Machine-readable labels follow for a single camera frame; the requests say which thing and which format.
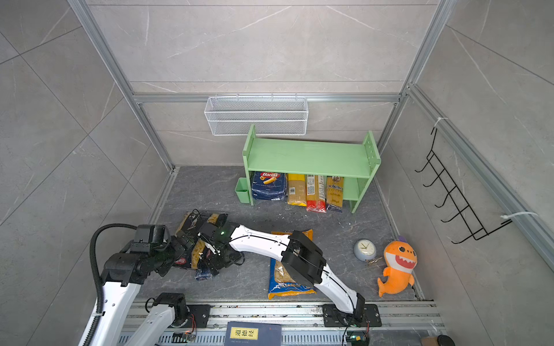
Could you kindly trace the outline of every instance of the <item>wire mesh basket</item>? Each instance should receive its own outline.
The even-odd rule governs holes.
[[[204,110],[214,136],[305,135],[308,102],[297,96],[215,96]]]

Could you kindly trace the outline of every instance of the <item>black wire rack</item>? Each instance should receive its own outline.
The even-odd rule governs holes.
[[[415,171],[417,173],[421,173],[427,166],[430,166],[433,169],[433,171],[435,172],[435,174],[437,175],[437,177],[429,185],[423,184],[423,186],[428,188],[428,187],[431,187],[436,181],[440,181],[440,183],[444,187],[445,191],[447,192],[447,195],[444,197],[444,201],[442,202],[442,204],[441,205],[436,205],[435,204],[435,206],[437,208],[442,208],[444,206],[444,204],[447,202],[448,198],[450,197],[450,200],[452,200],[452,203],[456,207],[456,210],[458,212],[454,216],[452,216],[448,220],[441,220],[441,221],[444,222],[444,223],[448,223],[448,222],[454,220],[458,215],[462,218],[462,220],[464,220],[464,224],[468,228],[470,235],[467,236],[466,238],[460,240],[460,241],[452,241],[452,243],[453,244],[460,244],[462,242],[465,242],[467,239],[469,239],[471,237],[473,237],[473,239],[475,239],[475,240],[479,240],[479,239],[482,239],[482,238],[484,238],[488,235],[491,235],[492,233],[498,231],[502,227],[504,227],[506,225],[509,225],[512,222],[512,220],[506,220],[506,221],[502,222],[500,224],[500,226],[495,228],[494,230],[487,231],[487,229],[485,228],[485,226],[483,226],[483,224],[481,223],[481,220],[479,220],[479,217],[477,216],[477,214],[475,213],[475,211],[473,210],[473,208],[469,204],[468,200],[465,198],[464,193],[460,190],[460,188],[456,184],[456,181],[454,179],[452,179],[452,176],[450,175],[450,173],[448,172],[446,167],[443,165],[442,161],[439,159],[437,154],[433,151],[433,148],[435,146],[435,139],[437,138],[437,129],[435,127],[433,127],[433,129],[431,130],[431,136],[433,136],[433,144],[431,144],[431,150],[429,151],[429,153],[425,157],[427,162],[423,166],[422,169],[420,169],[419,171],[418,170],[415,170]],[[431,160],[433,158],[437,159],[437,162],[440,165],[435,164],[437,167],[434,166],[433,163],[431,162]],[[445,184],[443,178],[441,177],[441,175],[444,176],[445,174],[448,176],[448,178],[450,178],[450,180],[454,184],[454,187],[452,187],[452,189],[447,188],[447,185]],[[460,209],[461,206],[458,205],[458,203],[456,203],[456,201],[452,197],[452,193],[454,193],[454,192],[458,192],[464,200],[465,206],[461,209]],[[468,212],[471,212],[473,214],[473,216],[475,217],[475,219],[477,220],[477,222],[479,224],[479,226],[478,226],[479,228],[476,231],[472,231],[471,227],[468,224],[467,216],[465,216],[463,214],[463,212],[466,211],[466,210],[468,210]]]

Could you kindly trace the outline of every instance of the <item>black mounting plate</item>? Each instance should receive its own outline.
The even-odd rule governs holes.
[[[323,307],[323,323],[325,327],[344,327],[346,323],[350,320],[348,314],[345,314],[339,311],[334,304],[325,304]],[[370,323],[370,327],[381,327],[381,314],[379,314],[379,309],[375,304],[365,304],[364,313],[367,320]],[[355,322],[352,321],[352,325],[356,327],[365,327],[367,322]]]
[[[194,315],[196,328],[206,328],[208,326],[210,305],[187,305],[190,313]],[[192,328],[192,318],[187,319],[181,328]]]

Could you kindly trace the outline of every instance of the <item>aluminum rail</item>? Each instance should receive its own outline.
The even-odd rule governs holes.
[[[398,102],[399,94],[382,92],[357,94],[320,94],[320,93],[175,93],[175,94],[134,94],[135,102],[145,104],[152,102],[206,102],[214,96],[298,96],[305,97],[308,102]]]
[[[398,118],[400,118],[400,114],[404,109],[404,105],[406,104],[406,92],[408,86],[417,82],[417,80],[419,79],[419,76],[421,75],[421,72],[423,71],[423,68],[427,63],[427,60],[429,60],[429,56],[431,55],[431,52],[433,51],[433,48],[435,47],[439,39],[440,33],[443,31],[443,28],[446,25],[455,5],[456,0],[441,0],[437,5],[435,15],[431,20],[429,28],[427,29],[427,33],[425,34],[423,42],[421,43],[421,47],[419,47],[412,67],[410,68],[408,76],[406,77],[404,85],[402,86],[402,91],[400,92],[400,101],[392,109],[391,115],[389,116],[387,123],[383,128],[383,132],[381,132],[379,141],[377,142],[379,153],[383,153],[383,150],[387,145],[389,138],[391,137],[392,131],[394,130],[394,127],[398,122]]]
[[[108,47],[106,39],[102,35],[102,32],[98,27],[98,24],[94,20],[93,14],[91,13],[89,6],[85,3],[85,0],[68,0],[68,2],[71,8],[73,9],[73,12],[75,12],[75,15],[83,25],[83,28],[85,29],[90,40],[92,41],[94,48],[96,48],[96,51],[102,58],[102,61],[106,65],[112,78],[117,84],[117,87],[119,87],[119,90],[121,90],[123,97],[131,107],[131,111],[133,111],[133,113],[137,117],[138,122],[146,132],[146,135],[150,139],[150,142],[152,142],[154,149],[158,152],[158,155],[160,155],[160,158],[162,159],[163,163],[166,165],[167,170],[172,171],[175,168],[175,165],[172,163],[170,156],[167,153],[165,147],[163,146],[162,141],[158,137],[156,130],[150,123],[150,120],[148,119],[148,117],[146,116],[146,112],[133,99],[133,92],[131,89],[131,85],[129,84],[127,77],[125,77],[123,71],[121,70],[119,64],[117,63],[117,60],[115,59],[110,48]]]
[[[408,95],[433,123],[446,117],[417,85],[409,85]],[[436,127],[507,214],[533,211],[451,121],[439,121]],[[552,230],[537,216],[518,215],[511,220],[554,271]]]

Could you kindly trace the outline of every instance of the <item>cable tie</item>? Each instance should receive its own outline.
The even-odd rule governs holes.
[[[439,123],[439,121],[441,121],[442,119],[448,119],[448,118],[441,118],[439,117],[435,123],[435,125],[433,125],[433,127],[437,127],[437,124]]]
[[[518,216],[518,215],[538,216],[537,213],[533,213],[532,211],[518,211],[517,213],[513,213],[513,214],[510,214],[510,215],[500,215],[500,217],[507,220],[507,219],[513,218],[514,216]]]

